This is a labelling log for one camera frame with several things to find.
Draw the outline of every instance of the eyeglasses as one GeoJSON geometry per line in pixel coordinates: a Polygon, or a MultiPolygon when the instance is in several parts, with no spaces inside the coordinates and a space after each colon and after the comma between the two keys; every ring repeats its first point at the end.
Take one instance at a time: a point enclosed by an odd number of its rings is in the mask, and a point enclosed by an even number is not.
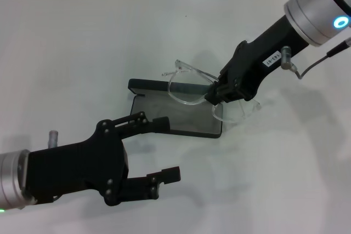
{"type": "MultiPolygon", "coordinates": [[[[201,71],[180,60],[175,61],[175,71],[163,73],[170,76],[168,94],[176,101],[186,105],[197,105],[203,102],[210,86],[218,78],[207,72],[201,71]]],[[[229,104],[220,103],[212,107],[213,117],[226,123],[239,123],[254,112],[261,109],[255,101],[238,100],[229,104]]]]}

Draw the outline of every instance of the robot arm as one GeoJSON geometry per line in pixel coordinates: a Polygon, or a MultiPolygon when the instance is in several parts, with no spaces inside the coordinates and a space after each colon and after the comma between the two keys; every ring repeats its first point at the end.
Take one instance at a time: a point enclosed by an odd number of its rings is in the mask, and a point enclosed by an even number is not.
{"type": "MultiPolygon", "coordinates": [[[[285,16],[253,42],[243,41],[237,46],[206,100],[216,105],[253,99],[262,80],[281,66],[283,47],[289,47],[293,57],[308,45],[323,45],[349,25],[350,17],[351,0],[289,0],[285,16]]],[[[348,48],[348,44],[342,43],[329,56],[348,48]]]]}
{"type": "Polygon", "coordinates": [[[61,195],[94,189],[105,203],[158,199],[158,187],[180,181],[179,167],[128,178],[128,159],[122,139],[169,130],[168,117],[149,122],[140,112],[118,120],[104,120],[86,141],[36,152],[0,155],[0,208],[52,203],[61,195]]]}

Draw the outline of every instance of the blue led light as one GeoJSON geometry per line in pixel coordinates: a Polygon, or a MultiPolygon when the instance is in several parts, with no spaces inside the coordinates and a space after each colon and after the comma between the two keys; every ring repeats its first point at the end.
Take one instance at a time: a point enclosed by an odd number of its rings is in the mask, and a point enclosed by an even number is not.
{"type": "Polygon", "coordinates": [[[334,27],[335,28],[343,28],[349,24],[349,18],[346,16],[340,16],[336,20],[334,20],[334,27]]]}

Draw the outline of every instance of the black cable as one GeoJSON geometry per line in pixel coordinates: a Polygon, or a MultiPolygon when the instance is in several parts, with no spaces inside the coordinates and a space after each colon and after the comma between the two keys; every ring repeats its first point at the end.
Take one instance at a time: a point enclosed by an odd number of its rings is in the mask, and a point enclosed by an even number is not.
{"type": "Polygon", "coordinates": [[[311,66],[309,66],[304,72],[302,72],[301,75],[298,71],[296,71],[295,74],[296,74],[297,78],[302,79],[303,76],[305,76],[307,72],[309,72],[311,69],[313,69],[315,66],[317,66],[321,62],[325,61],[327,58],[329,58],[329,57],[327,55],[325,55],[323,58],[321,58],[320,60],[316,61],[311,66]]]}
{"type": "Polygon", "coordinates": [[[301,75],[300,75],[300,73],[297,70],[295,70],[294,71],[295,75],[297,76],[297,78],[302,79],[303,76],[305,76],[306,73],[309,72],[311,69],[313,69],[315,66],[317,66],[321,62],[325,61],[327,58],[331,58],[331,57],[335,56],[336,54],[339,54],[340,52],[348,49],[350,46],[351,46],[351,38],[345,39],[338,46],[336,46],[336,47],[332,48],[331,50],[329,50],[327,52],[327,55],[325,55],[323,58],[321,58],[320,60],[318,60],[315,63],[313,63],[311,66],[309,66],[304,72],[302,72],[301,75]]]}

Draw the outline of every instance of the bolt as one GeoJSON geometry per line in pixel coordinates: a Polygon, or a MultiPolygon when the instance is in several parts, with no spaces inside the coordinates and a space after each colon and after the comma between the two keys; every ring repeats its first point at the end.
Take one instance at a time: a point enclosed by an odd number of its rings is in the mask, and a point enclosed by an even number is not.
{"type": "Polygon", "coordinates": [[[57,131],[52,130],[49,132],[49,141],[48,141],[49,148],[57,147],[58,136],[59,136],[59,132],[57,131]]]}

